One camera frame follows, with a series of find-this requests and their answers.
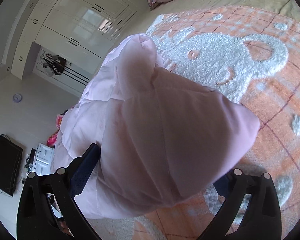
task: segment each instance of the television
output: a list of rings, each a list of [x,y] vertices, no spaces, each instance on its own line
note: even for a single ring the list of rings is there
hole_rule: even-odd
[[[0,135],[0,189],[13,196],[22,160],[23,149]]]

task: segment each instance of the white wardrobe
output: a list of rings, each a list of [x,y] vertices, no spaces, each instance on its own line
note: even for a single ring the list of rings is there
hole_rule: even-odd
[[[27,57],[35,42],[71,62],[76,67],[74,72],[89,80],[100,69],[122,29],[149,10],[146,0],[39,0],[32,6],[11,69],[20,79],[25,75]],[[55,77],[53,82],[57,80],[63,88],[69,86],[82,92],[84,86],[77,89],[74,78],[69,79],[67,82],[67,77],[62,77],[60,81]]]

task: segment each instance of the pink comforter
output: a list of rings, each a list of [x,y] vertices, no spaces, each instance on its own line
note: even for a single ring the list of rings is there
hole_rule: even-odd
[[[174,206],[224,175],[254,143],[252,112],[162,65],[149,37],[128,37],[63,118],[53,172],[91,143],[101,145],[101,160],[75,197],[87,218]]]

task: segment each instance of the metal rivet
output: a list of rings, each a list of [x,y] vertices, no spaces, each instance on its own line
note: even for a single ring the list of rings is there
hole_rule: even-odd
[[[233,171],[233,173],[234,173],[235,175],[240,176],[240,175],[242,174],[242,171],[239,170],[239,169],[235,169],[235,170]]]
[[[66,172],[66,169],[65,169],[65,168],[60,168],[59,170],[57,170],[57,173],[58,173],[59,175],[65,174],[65,172]]]
[[[34,176],[35,176],[35,172],[30,172],[28,175],[28,178],[32,179],[32,178],[34,178]]]
[[[264,176],[266,179],[270,179],[270,178],[271,178],[271,176],[270,176],[269,173],[264,173],[263,176]]]

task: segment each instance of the black handle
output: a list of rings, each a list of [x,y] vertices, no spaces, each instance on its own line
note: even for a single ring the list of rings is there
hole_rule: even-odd
[[[98,6],[99,8],[101,8],[102,10],[104,10],[101,6],[97,5],[97,4],[94,4],[95,6]]]
[[[72,43],[71,41],[69,41],[69,42],[70,42],[72,45],[76,46],[76,47],[78,46],[77,44],[75,44],[75,43]]]
[[[92,6],[92,8],[95,9],[95,10],[97,10],[98,12],[102,13],[102,11],[98,10],[97,8],[95,8],[93,6]]]
[[[70,39],[73,40],[73,41],[75,41],[75,42],[77,42],[77,43],[80,43],[79,41],[76,41],[74,38],[70,37]]]

